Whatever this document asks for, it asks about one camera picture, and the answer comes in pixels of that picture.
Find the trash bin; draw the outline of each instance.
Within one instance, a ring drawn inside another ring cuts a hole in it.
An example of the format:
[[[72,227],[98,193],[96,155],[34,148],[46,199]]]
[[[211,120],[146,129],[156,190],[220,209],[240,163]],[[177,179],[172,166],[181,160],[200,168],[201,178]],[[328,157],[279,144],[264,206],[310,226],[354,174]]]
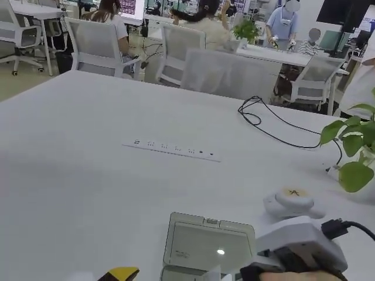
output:
[[[55,55],[57,61],[57,68],[59,69],[60,74],[63,74],[71,70],[71,65],[73,64],[73,57],[71,56],[71,52],[56,52]]]

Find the gray device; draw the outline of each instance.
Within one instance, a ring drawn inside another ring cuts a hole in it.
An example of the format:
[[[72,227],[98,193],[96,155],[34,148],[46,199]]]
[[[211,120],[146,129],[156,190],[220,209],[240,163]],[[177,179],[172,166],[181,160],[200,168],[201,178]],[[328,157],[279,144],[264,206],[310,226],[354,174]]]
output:
[[[201,281],[218,265],[222,277],[237,273],[254,253],[251,225],[172,213],[161,281]]]

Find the green plant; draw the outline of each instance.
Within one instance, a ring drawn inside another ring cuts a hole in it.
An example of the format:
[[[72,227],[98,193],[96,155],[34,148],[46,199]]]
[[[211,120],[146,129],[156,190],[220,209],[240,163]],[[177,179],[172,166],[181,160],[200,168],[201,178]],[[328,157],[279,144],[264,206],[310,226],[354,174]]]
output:
[[[353,157],[360,150],[357,161],[348,162],[339,167],[339,183],[351,193],[359,191],[374,177],[374,171],[369,167],[374,158],[367,157],[366,152],[375,153],[375,107],[357,104],[352,108],[370,111],[371,121],[361,122],[358,116],[353,116],[346,121],[337,120],[325,126],[321,133],[321,145],[338,136],[348,157]]]
[[[252,20],[245,19],[241,24],[233,28],[236,39],[246,38],[248,42],[253,42],[259,35],[260,29]]]

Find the white round device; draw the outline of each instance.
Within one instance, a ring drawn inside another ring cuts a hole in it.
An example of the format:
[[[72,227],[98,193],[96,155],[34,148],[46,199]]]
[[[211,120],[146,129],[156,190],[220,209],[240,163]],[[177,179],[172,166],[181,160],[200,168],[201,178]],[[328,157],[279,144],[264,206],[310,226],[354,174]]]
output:
[[[324,208],[315,202],[305,190],[284,188],[263,199],[265,210],[278,218],[308,215],[311,218],[323,218]]]

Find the electrical outlet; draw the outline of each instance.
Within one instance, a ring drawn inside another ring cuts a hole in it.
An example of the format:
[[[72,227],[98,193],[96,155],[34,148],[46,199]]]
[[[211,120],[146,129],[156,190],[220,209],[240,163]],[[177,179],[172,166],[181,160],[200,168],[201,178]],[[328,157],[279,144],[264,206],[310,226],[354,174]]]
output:
[[[140,140],[133,139],[122,144],[123,146],[130,146],[132,148],[141,148],[153,150],[157,152],[164,152],[174,155],[187,156],[192,158],[205,159],[209,161],[221,162],[218,155],[204,149],[182,148],[178,145],[172,145],[166,142],[157,142],[155,140]]]

